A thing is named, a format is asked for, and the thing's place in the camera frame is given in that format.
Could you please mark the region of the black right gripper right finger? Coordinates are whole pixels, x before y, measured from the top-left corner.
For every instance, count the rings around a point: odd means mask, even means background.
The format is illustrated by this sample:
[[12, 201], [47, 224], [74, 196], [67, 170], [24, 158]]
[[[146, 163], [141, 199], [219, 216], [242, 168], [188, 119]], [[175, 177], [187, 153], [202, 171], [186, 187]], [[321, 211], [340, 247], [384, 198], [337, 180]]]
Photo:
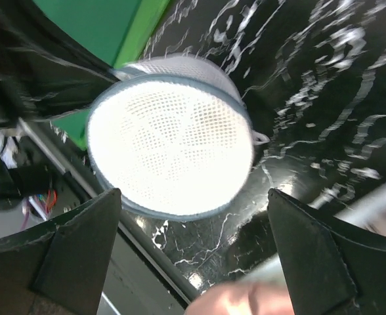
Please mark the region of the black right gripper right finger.
[[296, 314], [386, 314], [386, 237], [272, 189], [268, 217]]

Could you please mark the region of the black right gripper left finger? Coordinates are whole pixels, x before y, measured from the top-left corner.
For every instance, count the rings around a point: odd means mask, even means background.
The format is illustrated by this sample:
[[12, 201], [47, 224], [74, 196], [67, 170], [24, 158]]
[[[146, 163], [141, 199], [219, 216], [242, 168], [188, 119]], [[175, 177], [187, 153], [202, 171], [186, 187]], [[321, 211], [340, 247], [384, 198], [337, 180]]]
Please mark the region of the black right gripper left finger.
[[96, 314], [120, 211], [112, 189], [0, 238], [0, 314]]

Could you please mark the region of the white mesh laundry bag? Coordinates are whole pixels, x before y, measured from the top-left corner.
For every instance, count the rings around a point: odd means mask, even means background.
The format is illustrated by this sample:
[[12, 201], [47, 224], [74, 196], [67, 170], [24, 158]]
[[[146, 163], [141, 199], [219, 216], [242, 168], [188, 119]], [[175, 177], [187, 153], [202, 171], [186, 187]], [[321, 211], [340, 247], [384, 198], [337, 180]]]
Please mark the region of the white mesh laundry bag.
[[193, 221], [225, 210], [242, 189], [255, 147], [232, 80], [211, 61], [170, 54], [131, 62], [94, 102], [87, 120], [89, 159], [105, 188], [130, 211]]

